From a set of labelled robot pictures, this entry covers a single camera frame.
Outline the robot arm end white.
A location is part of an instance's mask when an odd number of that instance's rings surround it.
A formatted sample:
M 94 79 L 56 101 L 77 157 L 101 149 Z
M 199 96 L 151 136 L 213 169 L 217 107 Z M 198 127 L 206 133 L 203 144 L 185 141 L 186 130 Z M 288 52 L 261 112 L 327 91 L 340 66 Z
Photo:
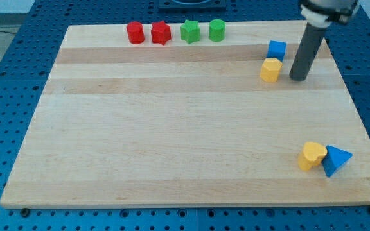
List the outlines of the robot arm end white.
M 308 23 L 322 29 L 333 22 L 348 24 L 360 8 L 359 0 L 299 0 L 298 3 Z

